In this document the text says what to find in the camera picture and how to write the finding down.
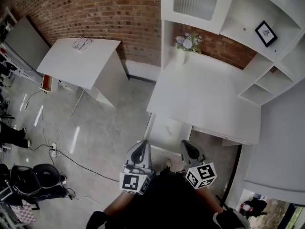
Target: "picture frame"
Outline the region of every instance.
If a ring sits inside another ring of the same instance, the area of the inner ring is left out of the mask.
[[[270,28],[270,26],[263,21],[256,29],[255,32],[258,34],[260,39],[263,41],[266,47],[269,47],[276,39],[277,36]]]

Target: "power strip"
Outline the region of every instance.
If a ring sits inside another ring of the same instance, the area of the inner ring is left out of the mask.
[[[56,145],[56,143],[52,143],[52,146],[53,146],[53,148],[55,149],[55,150],[52,150],[51,151],[51,155],[52,155],[52,157],[56,157],[56,153],[57,153],[57,145]]]

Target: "purple flower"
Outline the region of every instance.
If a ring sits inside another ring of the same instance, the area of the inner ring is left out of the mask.
[[[184,42],[184,38],[182,36],[177,36],[176,37],[176,41],[180,44],[182,44]]]
[[[191,40],[189,39],[185,39],[183,42],[183,47],[185,47],[186,49],[190,49],[193,46],[193,43]]]

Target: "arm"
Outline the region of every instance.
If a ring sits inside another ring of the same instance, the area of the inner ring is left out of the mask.
[[[135,197],[133,193],[122,192],[105,210],[104,213],[111,218],[118,216]]]
[[[216,202],[215,196],[206,188],[200,188],[195,190],[199,199],[206,205],[206,207],[214,213],[222,213],[224,210]]]

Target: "flower vase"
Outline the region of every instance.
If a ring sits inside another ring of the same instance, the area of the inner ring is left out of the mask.
[[[183,51],[181,49],[177,49],[177,54],[176,54],[176,66],[181,67],[186,58],[186,51]]]

